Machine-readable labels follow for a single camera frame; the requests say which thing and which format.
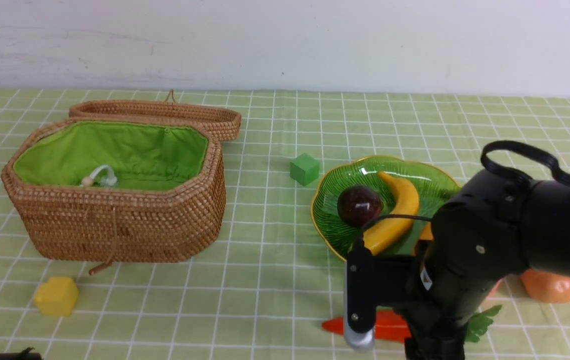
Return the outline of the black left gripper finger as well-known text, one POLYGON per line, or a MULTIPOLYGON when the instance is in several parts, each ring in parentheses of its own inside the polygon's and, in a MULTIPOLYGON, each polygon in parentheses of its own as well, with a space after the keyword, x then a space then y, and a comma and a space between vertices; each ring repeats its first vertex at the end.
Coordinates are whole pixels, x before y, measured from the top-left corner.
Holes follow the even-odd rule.
POLYGON ((42 360, 43 357, 38 352, 33 351, 33 347, 27 347, 18 353, 0 353, 0 360, 42 360))

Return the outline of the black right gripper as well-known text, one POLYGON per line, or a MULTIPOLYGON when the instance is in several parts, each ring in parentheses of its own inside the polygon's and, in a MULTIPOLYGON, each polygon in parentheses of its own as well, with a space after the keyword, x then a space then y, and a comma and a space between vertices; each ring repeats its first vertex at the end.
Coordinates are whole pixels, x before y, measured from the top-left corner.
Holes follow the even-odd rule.
POLYGON ((378 305, 410 328, 407 351, 462 351, 470 318, 490 292, 485 240, 420 240, 415 255, 375 257, 378 305))

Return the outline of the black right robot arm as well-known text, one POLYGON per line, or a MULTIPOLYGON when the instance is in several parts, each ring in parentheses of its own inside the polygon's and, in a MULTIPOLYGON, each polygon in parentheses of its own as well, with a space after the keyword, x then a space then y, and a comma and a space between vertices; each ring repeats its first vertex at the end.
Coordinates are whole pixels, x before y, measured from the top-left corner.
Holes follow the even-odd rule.
POLYGON ((361 300, 373 330, 378 306, 408 324, 409 360, 463 360, 469 321, 488 292, 508 275, 529 270, 570 277, 570 173, 536 146, 498 140, 484 146, 483 170, 431 218, 432 241, 415 256, 374 260, 361 300))

